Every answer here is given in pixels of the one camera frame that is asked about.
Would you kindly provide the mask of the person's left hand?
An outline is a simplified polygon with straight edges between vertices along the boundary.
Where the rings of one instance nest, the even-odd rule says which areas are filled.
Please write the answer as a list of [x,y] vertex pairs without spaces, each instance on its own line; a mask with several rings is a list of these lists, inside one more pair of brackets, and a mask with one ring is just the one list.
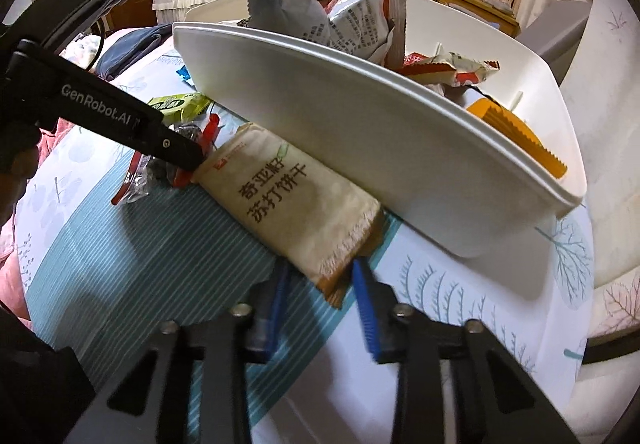
[[13,214],[14,207],[24,196],[28,181],[36,174],[39,162],[38,146],[19,152],[12,162],[10,170],[1,175],[0,222],[6,224]]

